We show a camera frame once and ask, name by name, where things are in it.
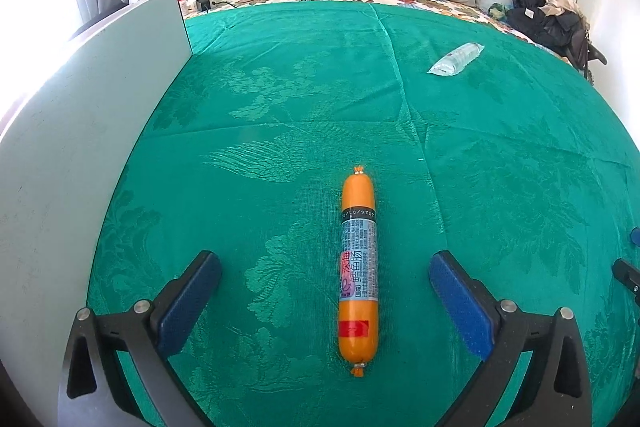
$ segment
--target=green tablecloth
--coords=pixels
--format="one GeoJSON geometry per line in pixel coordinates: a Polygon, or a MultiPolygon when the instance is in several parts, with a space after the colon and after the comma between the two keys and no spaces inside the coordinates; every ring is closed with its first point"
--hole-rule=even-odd
{"type": "Polygon", "coordinates": [[[228,10],[187,29],[194,55],[116,188],[88,304],[124,311],[215,251],[219,291],[170,360],[217,426],[433,425],[479,362],[428,282],[444,248],[497,298],[575,311],[595,424],[611,418],[638,328],[610,266],[638,261],[640,156],[578,73],[480,24],[359,2],[228,10]],[[469,41],[485,49],[463,73],[426,73],[469,41]],[[364,379],[336,343],[354,164],[378,205],[380,349],[364,379]]]}

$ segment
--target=red sticker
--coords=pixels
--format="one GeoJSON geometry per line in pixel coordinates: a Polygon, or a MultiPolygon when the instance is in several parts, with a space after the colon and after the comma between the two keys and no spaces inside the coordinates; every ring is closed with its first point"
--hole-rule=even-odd
{"type": "Polygon", "coordinates": [[[369,321],[338,321],[339,337],[368,337],[369,321]]]}

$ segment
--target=sausage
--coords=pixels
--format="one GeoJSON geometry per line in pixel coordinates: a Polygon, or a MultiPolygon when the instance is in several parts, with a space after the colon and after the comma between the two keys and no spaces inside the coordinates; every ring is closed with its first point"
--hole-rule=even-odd
{"type": "Polygon", "coordinates": [[[342,187],[338,346],[354,377],[378,349],[378,240],[373,184],[362,166],[342,187]]]}

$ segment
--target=silver screw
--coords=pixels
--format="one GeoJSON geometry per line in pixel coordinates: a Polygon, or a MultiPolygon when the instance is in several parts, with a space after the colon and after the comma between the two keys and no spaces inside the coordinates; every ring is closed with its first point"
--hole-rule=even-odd
{"type": "Polygon", "coordinates": [[[151,303],[146,299],[142,299],[142,301],[138,301],[133,305],[133,311],[136,313],[148,312],[149,308],[151,308],[151,303]]]}
{"type": "Polygon", "coordinates": [[[81,310],[78,310],[76,317],[79,321],[85,321],[89,318],[89,315],[91,315],[91,310],[89,308],[82,308],[81,310]]]}
{"type": "Polygon", "coordinates": [[[500,308],[502,308],[503,312],[513,313],[518,309],[518,306],[516,305],[515,302],[509,299],[505,299],[503,301],[500,301],[500,308]]]}
{"type": "Polygon", "coordinates": [[[560,308],[560,314],[562,315],[562,318],[567,319],[568,321],[574,318],[574,312],[571,310],[571,308],[560,308]]]}

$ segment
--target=white board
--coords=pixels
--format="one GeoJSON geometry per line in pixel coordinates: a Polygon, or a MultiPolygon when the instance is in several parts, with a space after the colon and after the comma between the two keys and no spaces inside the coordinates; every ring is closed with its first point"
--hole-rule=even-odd
{"type": "Polygon", "coordinates": [[[177,0],[129,6],[71,45],[0,129],[0,360],[46,426],[111,195],[191,56],[177,0]]]}

